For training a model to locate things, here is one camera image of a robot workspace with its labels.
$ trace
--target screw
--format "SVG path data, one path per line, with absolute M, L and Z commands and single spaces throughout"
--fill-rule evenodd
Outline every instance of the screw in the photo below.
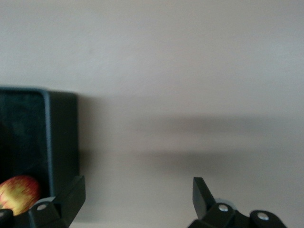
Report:
M 220 211 L 223 211 L 223 212 L 227 212 L 228 211 L 228 207 L 226 205 L 224 205 L 224 204 L 219 205 L 218 209 Z
M 269 217 L 267 214 L 263 213 L 263 212 L 259 212 L 257 214 L 258 218 L 261 219 L 261 220 L 264 220 L 264 221 L 268 221 L 269 220 Z
M 44 210 L 45 208 L 47 208 L 46 204 L 41 204 L 37 207 L 37 210 Z

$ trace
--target red and yellow apple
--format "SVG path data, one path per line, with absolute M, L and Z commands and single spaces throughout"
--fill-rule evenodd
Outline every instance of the red and yellow apple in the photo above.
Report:
M 26 212 L 39 198 L 40 185 L 31 176 L 15 176 L 0 184 L 0 209 L 11 209 L 14 216 Z

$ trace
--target gray background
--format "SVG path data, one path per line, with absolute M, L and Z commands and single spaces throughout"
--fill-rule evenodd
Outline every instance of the gray background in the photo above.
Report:
M 71 228 L 185 228 L 192 178 L 304 226 L 304 1 L 2 0 L 1 84 L 79 94 Z

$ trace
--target dark plastic container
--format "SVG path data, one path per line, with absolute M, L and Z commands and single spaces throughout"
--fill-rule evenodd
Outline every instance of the dark plastic container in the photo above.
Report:
M 21 174 L 41 183 L 42 198 L 79 174 L 75 94 L 0 87 L 0 183 Z

